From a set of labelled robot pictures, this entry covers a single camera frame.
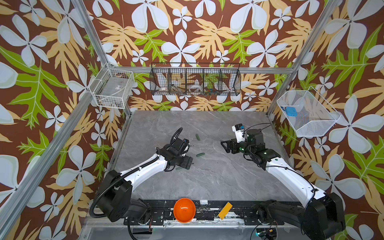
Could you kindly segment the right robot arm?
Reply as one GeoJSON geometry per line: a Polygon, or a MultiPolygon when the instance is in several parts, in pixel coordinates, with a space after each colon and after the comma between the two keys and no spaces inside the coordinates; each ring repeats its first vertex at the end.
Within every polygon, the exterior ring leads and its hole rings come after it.
{"type": "Polygon", "coordinates": [[[326,240],[346,229],[343,201],[328,194],[296,172],[276,151],[266,148],[261,129],[245,130],[242,124],[232,127],[235,138],[221,141],[227,153],[243,154],[245,160],[277,178],[301,203],[300,207],[275,200],[258,206],[262,224],[288,223],[298,227],[311,240],[326,240]]]}

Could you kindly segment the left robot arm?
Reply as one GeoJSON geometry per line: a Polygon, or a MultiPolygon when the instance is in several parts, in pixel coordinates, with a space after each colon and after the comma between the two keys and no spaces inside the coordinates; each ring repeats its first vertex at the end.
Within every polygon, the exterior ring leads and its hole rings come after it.
{"type": "Polygon", "coordinates": [[[111,222],[126,218],[147,223],[151,207],[143,200],[133,199],[132,192],[160,172],[170,172],[175,167],[190,169],[193,158],[186,155],[189,148],[189,140],[173,137],[169,144],[156,148],[156,153],[141,164],[122,172],[108,172],[90,205],[90,216],[107,217],[111,222]]]}

